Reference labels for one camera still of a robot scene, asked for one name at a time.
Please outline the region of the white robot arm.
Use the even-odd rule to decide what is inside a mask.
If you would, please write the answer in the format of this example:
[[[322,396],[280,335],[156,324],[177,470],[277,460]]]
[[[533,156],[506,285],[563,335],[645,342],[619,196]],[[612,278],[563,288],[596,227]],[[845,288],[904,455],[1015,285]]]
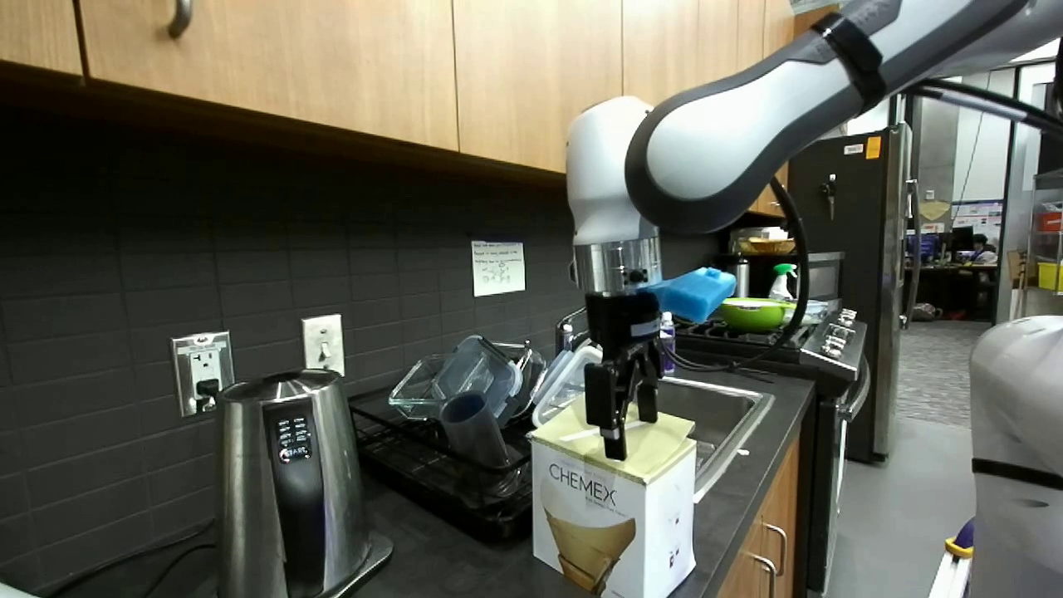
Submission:
[[[932,72],[1044,45],[1061,22],[1063,0],[850,0],[731,77],[596,103],[567,127],[574,241],[717,233],[826,128]]]

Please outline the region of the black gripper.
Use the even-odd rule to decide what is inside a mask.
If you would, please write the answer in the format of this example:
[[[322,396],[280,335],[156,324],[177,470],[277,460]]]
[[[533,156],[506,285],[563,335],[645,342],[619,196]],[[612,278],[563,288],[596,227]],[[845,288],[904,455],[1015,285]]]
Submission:
[[[584,372],[589,422],[604,434],[604,455],[625,460],[625,414],[658,422],[661,309],[646,288],[592,293],[584,300],[589,335],[600,361]]]

